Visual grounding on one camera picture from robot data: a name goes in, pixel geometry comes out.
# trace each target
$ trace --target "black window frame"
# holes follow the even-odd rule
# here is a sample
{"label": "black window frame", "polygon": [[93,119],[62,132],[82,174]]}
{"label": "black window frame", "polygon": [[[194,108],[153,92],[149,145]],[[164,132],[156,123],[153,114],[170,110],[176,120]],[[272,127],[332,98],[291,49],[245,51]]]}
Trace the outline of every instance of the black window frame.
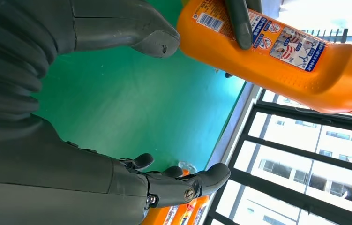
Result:
{"label": "black window frame", "polygon": [[[260,146],[271,147],[271,148],[289,152],[298,156],[310,158],[312,160],[316,160],[316,161],[320,161],[327,164],[352,170],[351,162],[342,161],[337,158],[323,156],[317,153],[308,152],[305,150],[286,146],[276,142],[266,141],[263,139],[264,134],[266,132],[266,125],[269,124],[271,115],[282,116],[282,117],[286,117],[294,120],[302,120],[302,121],[307,121],[318,125],[332,126],[332,127],[347,129],[347,130],[352,130],[352,116],[322,114],[310,109],[305,109],[304,111],[301,111],[292,106],[279,105],[279,104],[276,104],[277,98],[279,96],[277,94],[275,95],[273,102],[264,102],[262,100],[264,94],[265,94],[265,90],[261,93],[256,104],[253,105],[251,112],[247,117],[244,128],[242,129],[240,137],[238,138],[235,151],[233,152],[230,163],[228,165],[228,167],[231,170],[230,179],[241,184],[240,190],[237,194],[237,198],[236,198],[236,201],[234,202],[231,213],[229,217],[225,217],[216,212],[216,208],[220,202],[221,196],[226,187],[226,184],[225,184],[222,188],[218,190],[216,196],[214,197],[212,205],[209,208],[208,215],[205,218],[204,225],[210,225],[213,219],[223,223],[224,225],[235,225],[235,223],[233,222],[233,218],[235,217],[239,200],[242,197],[245,187],[251,187],[253,189],[261,191],[271,197],[277,198],[288,204],[299,207],[301,208],[301,210],[306,210],[310,213],[316,214],[320,217],[325,218],[326,220],[332,221],[339,225],[352,225],[351,211],[345,210],[343,208],[337,207],[330,203],[321,201],[319,199],[310,197],[303,193],[288,189],[287,187],[283,187],[281,185],[275,184],[273,182],[270,182],[268,180],[265,180],[250,174],[250,171],[254,166],[252,162],[254,162],[255,159],[257,158],[257,154],[260,149]],[[253,137],[248,135],[248,133],[257,113],[266,113],[268,114],[268,116],[266,118],[263,130],[260,136]],[[237,157],[240,153],[241,147],[244,142],[252,142],[257,144],[256,145],[257,147],[254,149],[254,152],[253,152],[252,160],[250,161],[246,172],[240,171],[234,168]]]}

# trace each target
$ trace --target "screw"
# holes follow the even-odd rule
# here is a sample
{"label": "screw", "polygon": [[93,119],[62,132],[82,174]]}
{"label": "screw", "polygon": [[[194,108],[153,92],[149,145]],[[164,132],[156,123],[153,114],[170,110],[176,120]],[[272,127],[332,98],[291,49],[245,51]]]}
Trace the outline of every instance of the screw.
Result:
{"label": "screw", "polygon": [[149,204],[154,204],[157,201],[157,198],[155,196],[149,195],[147,197],[147,203]]}
{"label": "screw", "polygon": [[194,190],[191,187],[184,192],[184,198],[187,202],[192,201],[194,198]]}

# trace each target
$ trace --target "orange object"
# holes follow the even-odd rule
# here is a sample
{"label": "orange object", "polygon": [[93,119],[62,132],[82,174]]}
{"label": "orange object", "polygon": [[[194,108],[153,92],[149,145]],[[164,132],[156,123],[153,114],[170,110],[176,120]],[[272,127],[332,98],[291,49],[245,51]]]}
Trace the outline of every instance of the orange object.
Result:
{"label": "orange object", "polygon": [[202,196],[196,199],[196,205],[194,211],[191,214],[187,225],[198,225],[199,218],[202,215],[202,212],[205,210],[206,205],[208,204],[209,196]]}
{"label": "orange object", "polygon": [[352,113],[352,45],[328,43],[254,11],[253,44],[235,41],[223,0],[190,0],[177,30],[189,57],[322,113]]}
{"label": "orange object", "polygon": [[188,204],[180,205],[176,215],[174,215],[172,225],[187,225],[194,211],[196,201],[196,199],[193,199]]}

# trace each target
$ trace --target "bottle label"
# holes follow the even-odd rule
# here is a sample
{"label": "bottle label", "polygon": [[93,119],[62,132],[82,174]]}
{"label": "bottle label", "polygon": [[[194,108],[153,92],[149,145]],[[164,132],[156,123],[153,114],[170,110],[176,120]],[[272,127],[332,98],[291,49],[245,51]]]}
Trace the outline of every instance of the bottle label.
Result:
{"label": "bottle label", "polygon": [[[253,32],[251,51],[269,54],[276,60],[311,72],[326,48],[325,42],[269,18],[249,12]],[[202,0],[192,19],[235,41],[223,0]]]}
{"label": "bottle label", "polygon": [[176,215],[177,210],[179,209],[179,206],[172,206],[169,209],[169,212],[167,213],[166,219],[163,223],[163,225],[170,225],[172,224],[172,221],[174,219],[174,215]]}
{"label": "bottle label", "polygon": [[196,214],[195,220],[192,223],[193,225],[198,225],[199,219],[201,218],[201,215],[202,215],[203,211],[205,210],[205,208],[206,207],[203,207],[198,210],[198,213]]}

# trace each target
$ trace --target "warning icon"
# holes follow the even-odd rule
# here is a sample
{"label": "warning icon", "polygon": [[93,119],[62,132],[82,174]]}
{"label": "warning icon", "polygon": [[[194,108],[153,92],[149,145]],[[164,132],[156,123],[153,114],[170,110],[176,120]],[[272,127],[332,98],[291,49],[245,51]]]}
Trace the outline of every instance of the warning icon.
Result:
{"label": "warning icon", "polygon": [[268,27],[268,31],[271,33],[278,33],[281,31],[281,27],[276,23],[272,23],[270,27]]}
{"label": "warning icon", "polygon": [[269,38],[264,37],[259,44],[259,48],[266,50],[266,49],[269,49],[271,45],[272,45],[272,41]]}

